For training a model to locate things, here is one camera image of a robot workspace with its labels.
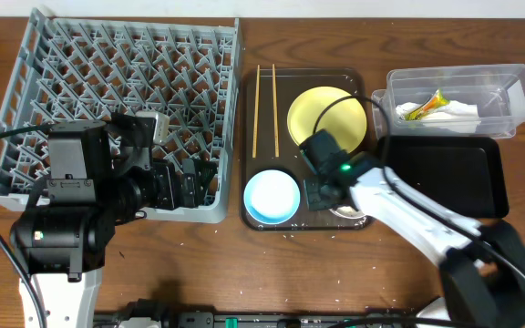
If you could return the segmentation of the white paper napkin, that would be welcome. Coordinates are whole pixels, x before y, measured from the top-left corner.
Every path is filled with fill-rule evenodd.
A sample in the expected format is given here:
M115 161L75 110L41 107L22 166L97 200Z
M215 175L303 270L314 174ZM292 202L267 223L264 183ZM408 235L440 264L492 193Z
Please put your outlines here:
M404 115L417 109L419 104L407 102L396 106L393 128L397 134L406 135L455 135L473 134L480 124L477 105L450 100L443 107L433 108L417 120L405 120Z

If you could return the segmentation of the pale pink bowl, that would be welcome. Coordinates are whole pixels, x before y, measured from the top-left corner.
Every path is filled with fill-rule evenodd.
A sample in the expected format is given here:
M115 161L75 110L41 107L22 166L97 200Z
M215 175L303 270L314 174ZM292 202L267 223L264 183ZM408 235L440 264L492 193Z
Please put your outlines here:
M365 217L361 210L356 210L354 207L347 205L333 207L330 209L330 212L336 217L347 220L360 220Z

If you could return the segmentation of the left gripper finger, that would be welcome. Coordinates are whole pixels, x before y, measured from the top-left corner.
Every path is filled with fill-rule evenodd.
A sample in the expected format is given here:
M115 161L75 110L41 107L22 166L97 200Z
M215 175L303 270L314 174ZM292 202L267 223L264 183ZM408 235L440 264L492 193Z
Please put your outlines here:
M199 205L203 205L210 183L217 174L217 165L201 159L184 159L182 161L182 172L182 176L195 176L198 186Z
M199 205L197 180L194 175L183 175L180 178L181 206L196 208Z

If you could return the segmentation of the green orange snack wrapper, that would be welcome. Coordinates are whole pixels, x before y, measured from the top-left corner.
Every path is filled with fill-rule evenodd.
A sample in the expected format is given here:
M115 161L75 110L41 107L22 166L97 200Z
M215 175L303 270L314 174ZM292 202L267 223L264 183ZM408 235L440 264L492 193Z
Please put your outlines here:
M425 103L404 114L403 119L408 121L420 120L431 114L434 110L444 107L449 103L450 101L446 99L441 90L438 89Z

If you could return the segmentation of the wooden chopstick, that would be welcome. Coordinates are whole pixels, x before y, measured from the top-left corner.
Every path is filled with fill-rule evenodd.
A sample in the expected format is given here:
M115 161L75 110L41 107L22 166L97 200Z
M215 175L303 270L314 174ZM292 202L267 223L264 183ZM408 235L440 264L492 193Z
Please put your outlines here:
M277 99L277 83L276 83L276 67L272 64L272 88L273 88L273 140L274 140L274 156L280 156L280 141L279 141L279 119L278 119L278 99Z
M259 64L256 67L255 94L254 94L254 110L253 110L254 117L253 117L253 131L252 131L252 158L253 159L256 159L256 156L257 156L260 78L261 78L261 66Z

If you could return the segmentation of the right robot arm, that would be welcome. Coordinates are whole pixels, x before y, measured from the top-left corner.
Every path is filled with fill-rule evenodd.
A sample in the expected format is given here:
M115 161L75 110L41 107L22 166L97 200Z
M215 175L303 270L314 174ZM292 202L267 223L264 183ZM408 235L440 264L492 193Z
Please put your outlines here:
M521 327L525 324L525 246L505 221L484 225L412 188L380 157L341 149L322 129L299 146L313 176L304 182L310 210L345 201L384 223L434 264L443 296L413 316L360 318L369 324Z

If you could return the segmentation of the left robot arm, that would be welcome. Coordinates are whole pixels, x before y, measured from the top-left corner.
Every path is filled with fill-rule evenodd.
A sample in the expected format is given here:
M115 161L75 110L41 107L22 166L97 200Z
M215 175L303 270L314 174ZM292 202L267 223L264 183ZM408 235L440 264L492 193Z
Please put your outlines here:
M58 123L49 131L50 174L36 182L10 240L50 327L90 327L106 247L119 225L147 209L203 204L216 164L154 159L169 119L114 113L109 121Z

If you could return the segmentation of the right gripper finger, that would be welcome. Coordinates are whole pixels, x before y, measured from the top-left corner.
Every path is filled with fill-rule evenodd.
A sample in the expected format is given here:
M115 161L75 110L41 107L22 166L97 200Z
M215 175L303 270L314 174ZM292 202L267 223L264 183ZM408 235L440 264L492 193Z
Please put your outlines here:
M331 208L329 198L322 194L323 183L317 177L304 180L304 194L309 211L328 210Z
M341 187L341 186L331 186L331 198L334 203L347 203L349 196L348 196L348 190L347 187Z

